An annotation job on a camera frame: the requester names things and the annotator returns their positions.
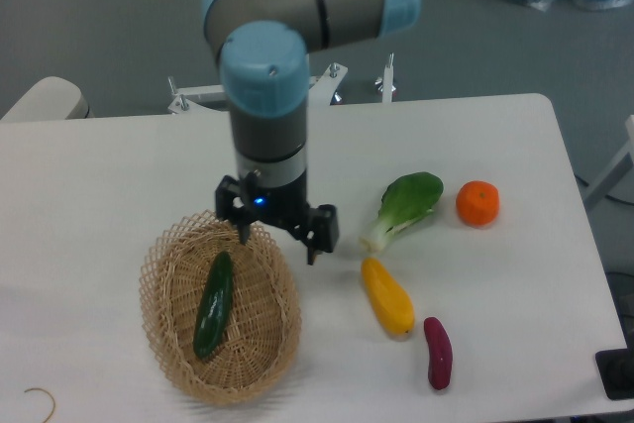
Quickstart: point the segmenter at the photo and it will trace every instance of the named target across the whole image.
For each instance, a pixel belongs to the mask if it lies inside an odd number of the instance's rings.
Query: yellow squash
[[[414,306],[405,290],[387,272],[379,260],[367,258],[361,274],[376,319],[383,328],[402,335],[414,328]]]

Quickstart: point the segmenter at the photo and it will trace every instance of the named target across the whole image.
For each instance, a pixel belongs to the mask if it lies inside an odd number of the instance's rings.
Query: cucumber
[[[198,359],[207,359],[220,344],[231,312],[233,291],[233,263],[227,252],[221,252],[209,270],[196,316],[193,347]]]

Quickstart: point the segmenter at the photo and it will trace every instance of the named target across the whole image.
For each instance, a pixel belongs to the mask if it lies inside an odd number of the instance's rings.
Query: wire
[[[605,420],[601,420],[598,416],[588,415],[588,416],[572,416],[571,421],[573,423],[605,423]]]
[[[585,180],[584,178],[579,177],[577,174],[575,174],[575,179],[577,180],[578,183],[580,183],[584,187],[588,187],[589,186],[589,182],[587,180]],[[605,198],[607,200],[612,201],[612,202],[620,203],[621,205],[627,205],[628,207],[634,207],[634,202],[630,202],[628,200],[623,200],[622,198],[615,197],[614,195],[610,195],[609,193],[607,195],[605,195]]]
[[[57,407],[54,397],[51,395],[51,393],[48,390],[44,388],[34,387],[34,388],[27,388],[26,390],[24,390],[25,393],[28,393],[30,391],[41,391],[45,393],[46,395],[48,395],[49,398],[51,399],[51,402],[53,403],[53,409],[51,410],[51,413],[49,413],[49,416],[47,416],[47,419],[42,422],[42,423],[47,423],[47,421],[49,421],[51,417],[53,417],[53,414],[55,413],[55,408]]]
[[[630,274],[629,272],[623,271],[606,271],[606,276],[625,276],[625,277],[634,277],[634,274]]]

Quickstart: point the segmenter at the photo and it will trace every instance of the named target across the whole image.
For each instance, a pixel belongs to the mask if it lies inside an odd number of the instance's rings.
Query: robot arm
[[[419,12],[420,0],[202,0],[238,165],[216,190],[216,213],[243,243],[262,221],[301,241],[310,264],[333,252],[336,208],[307,202],[306,54],[403,30]]]

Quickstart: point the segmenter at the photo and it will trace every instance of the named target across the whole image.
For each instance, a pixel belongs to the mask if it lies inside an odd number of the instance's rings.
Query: wicker basket
[[[234,263],[233,306],[223,340],[202,362],[193,352],[196,313],[209,268],[221,251]],[[157,240],[141,275],[144,330],[165,376],[216,405],[250,400],[271,388],[297,351],[301,316],[292,275],[260,225],[241,245],[227,223],[206,211]]]

